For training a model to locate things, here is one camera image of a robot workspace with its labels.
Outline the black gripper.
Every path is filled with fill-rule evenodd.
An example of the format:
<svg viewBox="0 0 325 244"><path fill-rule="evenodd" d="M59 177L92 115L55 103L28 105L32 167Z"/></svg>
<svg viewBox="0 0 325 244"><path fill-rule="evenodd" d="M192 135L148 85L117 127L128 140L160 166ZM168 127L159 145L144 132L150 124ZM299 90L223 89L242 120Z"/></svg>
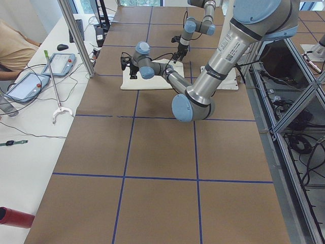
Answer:
<svg viewBox="0 0 325 244"><path fill-rule="evenodd" d="M134 65L133 63L129 64L129 75L130 75L130 79L137 79L137 72L139 71L139 67Z"/></svg>
<svg viewBox="0 0 325 244"><path fill-rule="evenodd" d="M180 61L183 61L184 57L187 55L188 52L188 45L183 45L181 43L178 44L178 52L175 52L173 54L173 63L176 63L179 55L180 55Z"/></svg>

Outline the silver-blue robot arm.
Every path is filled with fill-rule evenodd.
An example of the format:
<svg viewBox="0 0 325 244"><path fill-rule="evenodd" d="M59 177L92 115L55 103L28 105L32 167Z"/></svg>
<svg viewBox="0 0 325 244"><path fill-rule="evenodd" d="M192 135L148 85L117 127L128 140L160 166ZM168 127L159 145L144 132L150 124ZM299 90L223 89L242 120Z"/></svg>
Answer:
<svg viewBox="0 0 325 244"><path fill-rule="evenodd" d="M211 36L215 33L216 29L213 24L216 1L189 0L187 3L191 6L203 8L205 13L202 21L198 21L194 17L187 17L183 25L182 34L180 36L174 36L171 39L172 43L178 43L177 52L172 57L174 63L178 60L182 61L187 55L194 32Z"/></svg>
<svg viewBox="0 0 325 244"><path fill-rule="evenodd" d="M298 30L299 1L234 1L230 29L219 43L194 84L188 83L169 64L153 62L150 46L139 42L132 56L121 57L121 68L130 68L135 79L163 77L178 93L172 112L181 122L203 120L213 114L212 96L247 48L258 41L281 40Z"/></svg>

